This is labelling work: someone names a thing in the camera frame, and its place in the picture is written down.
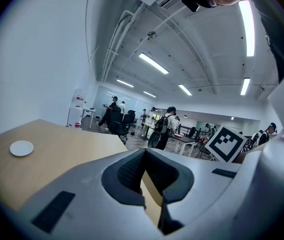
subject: ceiling light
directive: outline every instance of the ceiling light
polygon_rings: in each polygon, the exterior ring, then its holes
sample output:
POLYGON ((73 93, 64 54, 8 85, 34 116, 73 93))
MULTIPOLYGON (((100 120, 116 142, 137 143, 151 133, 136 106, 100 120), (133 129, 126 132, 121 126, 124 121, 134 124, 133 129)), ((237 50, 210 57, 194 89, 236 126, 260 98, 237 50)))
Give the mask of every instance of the ceiling light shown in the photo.
POLYGON ((157 62, 153 61, 150 57, 146 56, 145 54, 141 53, 140 58, 157 68, 163 74, 168 74, 168 71, 160 66, 157 62))
POLYGON ((251 57, 255 54, 255 29, 252 8, 248 0, 240 1, 238 5, 244 21, 247 57, 251 57))
POLYGON ((245 78, 244 79, 244 83, 243 83, 243 88, 242 88, 242 92, 241 95, 245 95, 248 89, 248 85, 250 84, 251 79, 250 78, 245 78))
POLYGON ((148 93, 148 92, 145 92, 145 91, 144 91, 143 93, 148 94, 149 96, 152 96, 152 97, 156 98, 156 96, 154 96, 154 95, 152 95, 152 94, 150 94, 150 93, 148 93))
POLYGON ((186 92, 188 96, 192 96, 192 94, 190 93, 190 91, 187 90, 187 89, 185 88, 185 86, 183 86, 182 84, 179 84, 178 86, 179 86, 184 92, 186 92))
POLYGON ((125 85, 127 85, 127 86, 134 87, 133 85, 131 85, 131 84, 129 84, 129 83, 126 83, 126 82, 123 82, 123 81, 121 81, 121 80, 119 80, 119 79, 117 79, 116 81, 118 81, 118 82, 120 82, 120 83, 122 83, 122 84, 125 84, 125 85))

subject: person's hair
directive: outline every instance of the person's hair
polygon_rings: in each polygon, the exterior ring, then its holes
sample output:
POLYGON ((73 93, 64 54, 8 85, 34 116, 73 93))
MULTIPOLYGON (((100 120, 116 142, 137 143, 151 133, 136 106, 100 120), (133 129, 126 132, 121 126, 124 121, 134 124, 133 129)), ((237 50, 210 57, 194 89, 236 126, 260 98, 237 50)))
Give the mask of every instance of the person's hair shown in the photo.
POLYGON ((166 113, 170 113, 170 112, 172 112, 172 111, 174 111, 174 113, 176 112, 176 108, 175 108, 174 106, 170 106, 170 107, 167 109, 166 113))

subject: white plate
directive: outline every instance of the white plate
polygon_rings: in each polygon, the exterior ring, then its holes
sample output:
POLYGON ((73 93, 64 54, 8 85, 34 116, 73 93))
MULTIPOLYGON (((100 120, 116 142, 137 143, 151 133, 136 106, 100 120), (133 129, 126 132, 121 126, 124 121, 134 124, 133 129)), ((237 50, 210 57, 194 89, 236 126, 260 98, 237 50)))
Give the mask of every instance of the white plate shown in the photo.
POLYGON ((23 157, 30 154, 34 149, 34 146, 31 142, 25 140, 19 140, 10 146, 10 152, 12 155, 17 157, 23 157))

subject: floor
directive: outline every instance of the floor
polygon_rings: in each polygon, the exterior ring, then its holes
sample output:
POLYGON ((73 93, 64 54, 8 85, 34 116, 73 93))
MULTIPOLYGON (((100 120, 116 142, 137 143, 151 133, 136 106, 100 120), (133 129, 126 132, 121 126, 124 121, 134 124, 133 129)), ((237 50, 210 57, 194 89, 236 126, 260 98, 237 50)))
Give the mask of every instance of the floor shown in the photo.
MULTIPOLYGON (((82 124, 81 124, 82 130, 89 131, 89 132, 95 132, 95 133, 102 133, 102 134, 111 134, 108 130, 105 130, 107 125, 104 124, 103 126, 99 127, 96 123, 96 122, 99 122, 99 121, 97 121, 96 119, 93 119, 92 128, 90 129, 89 128, 90 121, 91 121, 91 118, 88 117, 88 116, 86 116, 83 119, 82 124)), ((139 127, 135 128, 135 127, 131 126, 129 133, 131 131, 134 131, 135 135, 134 136, 131 135, 131 134, 127 135, 127 141, 126 141, 126 145, 125 145, 126 148, 128 150, 146 148, 147 147, 147 140, 141 139, 142 130, 139 130, 139 127)), ((152 130, 150 129, 149 132, 148 132, 148 136, 150 136, 151 133, 152 133, 152 130)), ((181 146, 182 146, 182 142, 180 143, 176 139, 169 139, 164 150, 168 151, 168 152, 175 153, 175 154, 179 154, 179 152, 181 150, 181 146)), ((184 152, 183 152, 184 156, 189 155, 190 148, 191 148, 191 145, 185 146, 185 149, 184 149, 184 152)), ((198 153, 199 153, 198 147, 194 147, 193 152, 191 154, 191 157, 193 157, 193 158, 196 157, 198 153)))

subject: desk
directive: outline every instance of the desk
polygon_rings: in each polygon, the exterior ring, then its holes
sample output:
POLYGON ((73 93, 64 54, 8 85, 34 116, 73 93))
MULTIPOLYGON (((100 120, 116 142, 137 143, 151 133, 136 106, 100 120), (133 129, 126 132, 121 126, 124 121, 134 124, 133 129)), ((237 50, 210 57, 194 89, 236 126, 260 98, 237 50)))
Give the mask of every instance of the desk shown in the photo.
POLYGON ((84 112, 91 112, 91 122, 90 122, 90 129, 91 129, 91 127, 92 127, 92 121, 93 121, 93 117, 94 117, 94 115, 95 115, 95 112, 96 112, 96 109, 89 109, 89 108, 85 108, 84 106, 83 106, 83 114, 82 114, 82 120, 84 119, 84 112))
POLYGON ((143 124, 144 124, 144 127, 147 127, 147 129, 146 129, 145 136, 144 136, 144 137, 141 136, 141 139, 142 139, 142 140, 145 140, 145 141, 148 141, 148 140, 149 140, 149 139, 147 138, 148 130, 150 129, 150 127, 154 127, 154 125, 151 124, 151 123, 143 123, 143 124))
MULTIPOLYGON (((67 128, 43 120, 21 125, 0 134, 0 202, 17 211, 30 196, 70 168, 124 151, 127 149, 116 135, 67 128), (10 145, 19 140, 33 143, 33 152, 24 157, 11 155, 10 145)), ((143 182, 141 188, 146 213, 157 223, 160 207, 143 182)))
POLYGON ((142 125, 142 118, 141 118, 141 117, 136 117, 135 120, 136 120, 136 126, 135 126, 135 128, 138 129, 138 127, 139 127, 140 125, 142 125))
POLYGON ((195 145, 195 140, 194 139, 187 138, 185 136, 176 137, 175 135, 170 135, 170 137, 173 138, 173 139, 179 140, 180 142, 183 142, 179 155, 183 154, 184 148, 185 148, 186 145, 192 145, 191 151, 190 151, 190 153, 188 155, 189 157, 191 156, 191 154, 193 152, 194 145, 195 145))

